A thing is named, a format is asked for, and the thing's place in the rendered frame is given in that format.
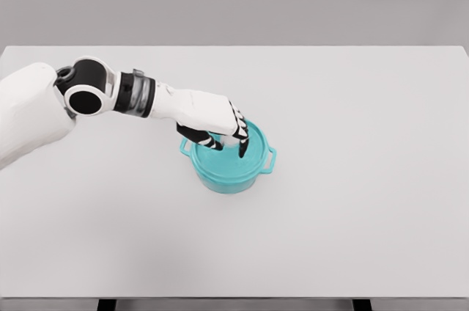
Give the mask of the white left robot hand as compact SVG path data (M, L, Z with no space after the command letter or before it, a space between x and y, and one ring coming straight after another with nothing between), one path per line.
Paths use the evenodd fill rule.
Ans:
M174 120L177 132L193 143L220 151L224 145L213 135L231 136L239 141L243 158L249 144L248 125L240 110L224 95L178 89Z

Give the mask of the teal pot lid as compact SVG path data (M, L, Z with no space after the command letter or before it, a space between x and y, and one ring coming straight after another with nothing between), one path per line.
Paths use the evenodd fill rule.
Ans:
M192 144L190 158L195 170L213 180L225 182L246 180L258 175L269 159L268 143L260 128L250 120L248 125L248 149L239 157L239 147L224 145L214 150L200 144Z

